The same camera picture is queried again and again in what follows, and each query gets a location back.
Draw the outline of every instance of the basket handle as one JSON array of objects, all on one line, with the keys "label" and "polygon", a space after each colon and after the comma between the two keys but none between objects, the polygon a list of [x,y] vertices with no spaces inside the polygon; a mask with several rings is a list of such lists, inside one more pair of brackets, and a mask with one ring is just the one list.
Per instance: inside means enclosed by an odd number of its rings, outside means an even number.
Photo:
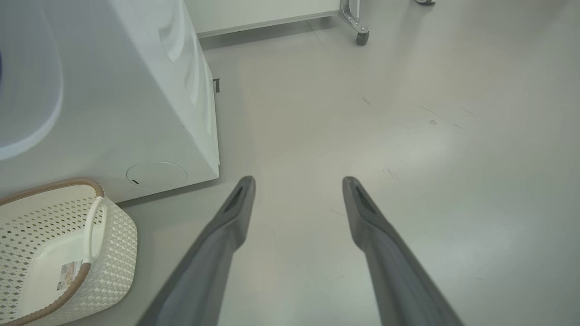
[{"label": "basket handle", "polygon": [[105,205],[103,197],[98,196],[97,199],[93,202],[93,205],[90,207],[89,212],[86,215],[86,223],[85,223],[85,236],[84,236],[84,245],[83,250],[85,254],[85,260],[83,263],[92,263],[99,257],[100,247],[99,250],[96,252],[96,255],[93,256],[93,226],[95,226],[95,216],[99,211],[99,207],[103,207],[103,229],[107,223],[107,205]]}]

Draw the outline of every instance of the cart leg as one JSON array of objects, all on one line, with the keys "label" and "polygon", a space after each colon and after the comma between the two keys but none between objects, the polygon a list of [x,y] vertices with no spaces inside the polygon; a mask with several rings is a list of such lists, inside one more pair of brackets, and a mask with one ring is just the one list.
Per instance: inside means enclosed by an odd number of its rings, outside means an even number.
[{"label": "cart leg", "polygon": [[354,28],[357,31],[357,44],[358,45],[365,45],[367,44],[369,31],[367,27],[363,27],[360,23],[359,19],[356,18],[352,12],[350,11],[350,0],[340,0],[340,12],[338,16],[342,18],[348,25]]}]

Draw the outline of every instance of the caster wheel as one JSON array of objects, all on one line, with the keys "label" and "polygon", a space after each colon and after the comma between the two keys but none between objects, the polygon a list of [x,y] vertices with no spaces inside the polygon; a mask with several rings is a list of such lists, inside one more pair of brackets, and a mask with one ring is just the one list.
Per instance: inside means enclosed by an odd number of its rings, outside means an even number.
[{"label": "caster wheel", "polygon": [[423,6],[430,6],[434,5],[436,0],[415,0],[418,4]]},{"label": "caster wheel", "polygon": [[367,32],[365,34],[358,33],[358,35],[357,35],[357,44],[360,45],[360,46],[363,46],[363,45],[367,44],[368,36],[370,34],[371,34],[371,32]]}]

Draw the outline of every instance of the washing machine door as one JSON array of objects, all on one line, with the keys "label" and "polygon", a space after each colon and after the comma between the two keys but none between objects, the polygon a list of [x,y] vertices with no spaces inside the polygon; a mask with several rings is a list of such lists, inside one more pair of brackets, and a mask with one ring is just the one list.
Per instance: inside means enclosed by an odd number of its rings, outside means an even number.
[{"label": "washing machine door", "polygon": [[63,73],[40,2],[0,2],[0,160],[50,132],[60,114]]}]

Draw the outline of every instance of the floor scuff mark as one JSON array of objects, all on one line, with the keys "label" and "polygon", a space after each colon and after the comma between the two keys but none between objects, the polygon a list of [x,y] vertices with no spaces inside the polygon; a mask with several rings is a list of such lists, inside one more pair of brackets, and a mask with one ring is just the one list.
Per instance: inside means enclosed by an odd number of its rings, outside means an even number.
[{"label": "floor scuff mark", "polygon": [[335,212],[335,213],[337,213],[338,215],[342,215],[342,216],[344,216],[344,217],[346,217],[346,218],[348,217],[348,216],[344,215],[343,213],[340,213],[340,212],[337,212],[337,211],[335,211],[334,209],[330,209],[330,210],[331,210],[332,212]]}]

